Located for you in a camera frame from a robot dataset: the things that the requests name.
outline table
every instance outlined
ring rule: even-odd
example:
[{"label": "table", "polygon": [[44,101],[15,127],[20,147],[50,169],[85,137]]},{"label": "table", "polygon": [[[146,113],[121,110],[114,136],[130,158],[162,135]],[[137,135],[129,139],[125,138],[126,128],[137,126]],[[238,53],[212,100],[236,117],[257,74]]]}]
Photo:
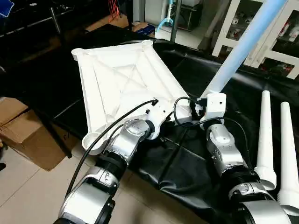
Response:
[{"label": "table", "polygon": [[[0,95],[15,97],[29,105],[48,120],[70,131],[79,138],[87,133],[85,107],[77,62],[73,48],[95,48],[132,43],[147,37],[128,30],[104,26],[76,41],[20,64],[7,71],[4,82],[8,85]],[[156,40],[154,49],[191,96],[200,96],[220,67],[220,62],[201,52],[163,40]],[[258,144],[260,102],[263,90],[271,92],[274,169],[280,185],[280,103],[291,105],[295,144],[299,144],[299,83],[293,80],[259,73],[241,67],[229,81],[226,116],[237,120],[249,139],[249,154],[239,129],[229,122],[229,131],[244,159],[255,165]],[[219,195],[219,177],[215,172],[206,138],[198,128],[184,129],[168,124],[161,130],[161,137],[141,144],[129,167],[156,189],[179,200],[209,223],[229,224]],[[276,197],[279,188],[271,194]]]}]

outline white cylinder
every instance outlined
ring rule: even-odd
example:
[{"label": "white cylinder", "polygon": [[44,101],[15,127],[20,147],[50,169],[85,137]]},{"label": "white cylinder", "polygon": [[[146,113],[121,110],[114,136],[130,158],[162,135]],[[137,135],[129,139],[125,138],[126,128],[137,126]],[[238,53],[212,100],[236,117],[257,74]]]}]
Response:
[{"label": "white cylinder", "polygon": [[278,202],[288,215],[299,216],[299,180],[290,105],[281,111],[281,188]]},{"label": "white cylinder", "polygon": [[273,170],[273,143],[270,92],[262,92],[260,132],[258,139],[257,163],[254,169],[266,190],[276,188],[276,174]]}]

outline white plastic frame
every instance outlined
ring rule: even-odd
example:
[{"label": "white plastic frame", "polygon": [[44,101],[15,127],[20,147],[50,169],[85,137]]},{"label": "white plastic frame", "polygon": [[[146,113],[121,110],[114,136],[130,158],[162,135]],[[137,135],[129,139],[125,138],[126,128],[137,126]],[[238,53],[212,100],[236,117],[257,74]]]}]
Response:
[{"label": "white plastic frame", "polygon": [[[157,98],[165,110],[179,97],[188,95],[174,78],[158,54],[153,42],[104,47],[74,49],[71,53],[78,62],[84,96],[88,134],[82,140],[86,150],[91,143],[115,120],[137,105]],[[147,104],[124,119],[146,119]],[[180,101],[177,115],[181,122],[190,120],[188,101]],[[90,154],[99,154],[101,145],[111,132],[102,138]]]}]

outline white cone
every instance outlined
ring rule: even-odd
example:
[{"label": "white cone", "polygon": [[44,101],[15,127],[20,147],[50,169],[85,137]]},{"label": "white cone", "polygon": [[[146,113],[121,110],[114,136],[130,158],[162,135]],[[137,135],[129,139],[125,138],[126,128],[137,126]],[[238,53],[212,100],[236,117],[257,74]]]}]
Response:
[{"label": "white cone", "polygon": [[299,216],[299,180],[290,105],[281,111],[281,188],[278,202],[288,215]]},{"label": "white cone", "polygon": [[273,144],[270,92],[262,92],[260,132],[257,163],[254,169],[266,190],[276,188],[276,174],[273,170]]}]

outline white wall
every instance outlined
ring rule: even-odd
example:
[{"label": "white wall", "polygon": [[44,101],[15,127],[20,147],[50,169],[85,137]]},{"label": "white wall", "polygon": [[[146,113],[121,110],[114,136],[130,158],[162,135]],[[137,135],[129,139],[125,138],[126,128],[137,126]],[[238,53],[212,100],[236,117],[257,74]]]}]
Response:
[{"label": "white wall", "polygon": [[146,0],[145,21],[153,25],[158,25],[166,17],[167,10],[167,0]]}]

